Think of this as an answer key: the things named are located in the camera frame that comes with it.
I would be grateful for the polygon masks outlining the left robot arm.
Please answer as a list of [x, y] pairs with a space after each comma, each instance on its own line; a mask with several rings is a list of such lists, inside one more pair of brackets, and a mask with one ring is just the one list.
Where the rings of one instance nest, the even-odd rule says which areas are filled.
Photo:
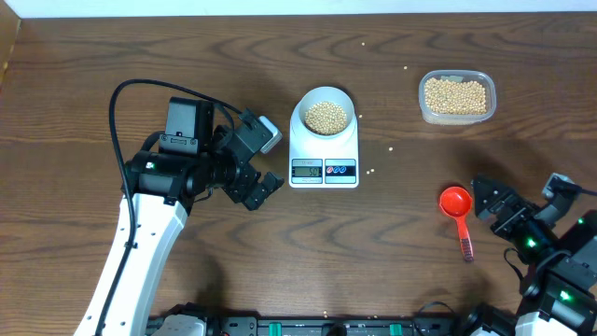
[[257, 210], [284, 181], [250, 163], [282, 138], [266, 117], [243, 111], [214, 124], [223, 107], [171, 98], [166, 128], [151, 134], [123, 166], [117, 232], [78, 335], [142, 335], [165, 262], [192, 206], [222, 189]]

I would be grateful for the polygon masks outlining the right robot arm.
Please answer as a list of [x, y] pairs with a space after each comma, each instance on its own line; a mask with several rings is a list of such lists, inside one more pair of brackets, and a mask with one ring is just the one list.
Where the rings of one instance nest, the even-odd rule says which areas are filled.
[[479, 175], [471, 182], [475, 215], [494, 217], [493, 234], [510, 242], [526, 265], [518, 273], [521, 303], [515, 314], [478, 305], [455, 328], [457, 335], [593, 335], [596, 332], [596, 212], [582, 215], [562, 236], [553, 229], [585, 189], [552, 174], [539, 206], [513, 188]]

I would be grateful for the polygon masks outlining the red measuring scoop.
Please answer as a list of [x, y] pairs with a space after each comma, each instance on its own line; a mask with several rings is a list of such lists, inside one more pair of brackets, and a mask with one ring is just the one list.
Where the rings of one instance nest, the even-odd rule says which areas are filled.
[[462, 187], [449, 187], [439, 195], [438, 207], [445, 216], [455, 221], [463, 258], [466, 262], [472, 262], [474, 252], [466, 224], [466, 217], [472, 208], [472, 197]]

